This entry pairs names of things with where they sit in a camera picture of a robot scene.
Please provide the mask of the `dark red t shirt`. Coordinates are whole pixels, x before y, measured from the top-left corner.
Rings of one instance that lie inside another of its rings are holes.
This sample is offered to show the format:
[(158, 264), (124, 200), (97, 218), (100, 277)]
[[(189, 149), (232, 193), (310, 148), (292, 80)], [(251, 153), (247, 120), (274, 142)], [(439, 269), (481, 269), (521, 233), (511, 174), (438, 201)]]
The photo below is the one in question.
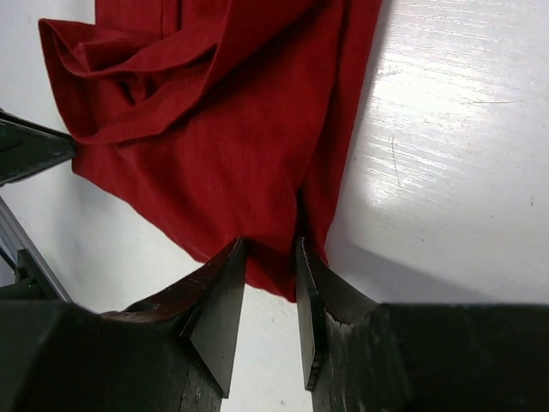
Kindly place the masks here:
[(378, 1), (98, 1), (39, 21), (76, 174), (196, 261), (249, 240), (247, 282), (294, 300), (323, 251)]

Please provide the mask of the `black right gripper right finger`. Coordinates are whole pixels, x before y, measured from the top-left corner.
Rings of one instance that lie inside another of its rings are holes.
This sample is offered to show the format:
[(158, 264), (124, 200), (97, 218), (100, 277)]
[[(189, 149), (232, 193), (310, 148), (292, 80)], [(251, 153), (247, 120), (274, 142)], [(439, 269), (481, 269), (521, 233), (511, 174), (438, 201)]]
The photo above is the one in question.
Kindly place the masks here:
[(314, 410), (547, 410), (547, 306), (377, 303), (304, 239), (295, 256)]

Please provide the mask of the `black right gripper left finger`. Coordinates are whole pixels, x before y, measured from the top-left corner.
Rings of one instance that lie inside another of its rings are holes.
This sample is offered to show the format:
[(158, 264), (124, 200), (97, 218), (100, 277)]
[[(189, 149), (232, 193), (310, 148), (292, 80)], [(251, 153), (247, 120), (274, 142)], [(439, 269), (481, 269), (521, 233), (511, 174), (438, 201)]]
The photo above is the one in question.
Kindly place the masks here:
[(246, 244), (122, 311), (1, 299), (4, 411), (217, 411), (230, 391)]

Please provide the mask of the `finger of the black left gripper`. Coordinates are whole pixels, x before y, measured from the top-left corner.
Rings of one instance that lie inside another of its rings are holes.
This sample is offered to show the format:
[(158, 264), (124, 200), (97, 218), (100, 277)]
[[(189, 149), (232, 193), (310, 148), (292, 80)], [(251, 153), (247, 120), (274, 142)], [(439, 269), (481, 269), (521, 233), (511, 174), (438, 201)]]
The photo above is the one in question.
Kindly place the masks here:
[(1, 111), (1, 186), (28, 179), (75, 156), (71, 135)]

